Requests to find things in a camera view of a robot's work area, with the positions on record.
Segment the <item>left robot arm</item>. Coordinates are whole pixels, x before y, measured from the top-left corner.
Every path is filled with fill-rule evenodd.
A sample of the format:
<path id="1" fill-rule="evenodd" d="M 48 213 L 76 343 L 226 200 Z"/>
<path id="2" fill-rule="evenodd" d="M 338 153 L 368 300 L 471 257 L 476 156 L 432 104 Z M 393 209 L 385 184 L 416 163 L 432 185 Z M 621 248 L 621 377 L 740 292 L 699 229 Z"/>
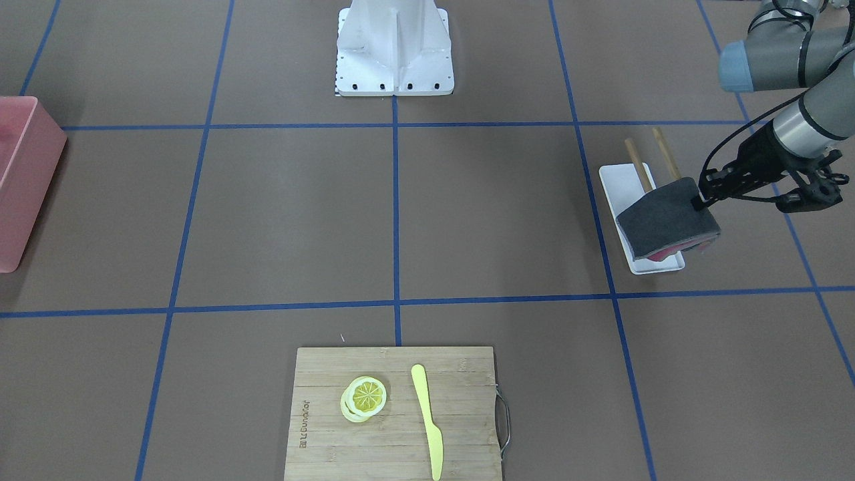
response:
<path id="1" fill-rule="evenodd" d="M 746 37 L 719 57 L 719 82 L 727 92 L 799 88 L 771 109 L 770 121 L 744 140 L 723 168 L 702 168 L 692 200 L 702 210 L 720 200 L 752 200 L 752 192 L 787 176 L 796 186 L 769 198 L 779 211 L 828 209 L 842 201 L 849 179 L 831 165 L 836 146 L 853 137 L 853 24 L 816 29 L 819 1 L 763 1 Z"/>

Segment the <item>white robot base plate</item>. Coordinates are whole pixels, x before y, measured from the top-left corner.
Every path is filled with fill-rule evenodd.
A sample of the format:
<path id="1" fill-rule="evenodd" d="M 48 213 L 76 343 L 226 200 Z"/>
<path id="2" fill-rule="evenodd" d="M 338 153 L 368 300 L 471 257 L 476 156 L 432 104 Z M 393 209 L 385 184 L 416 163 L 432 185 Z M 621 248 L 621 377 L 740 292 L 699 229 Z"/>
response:
<path id="1" fill-rule="evenodd" d="M 446 96 L 455 90 L 449 16 L 434 1 L 353 1 L 339 10 L 334 92 Z"/>

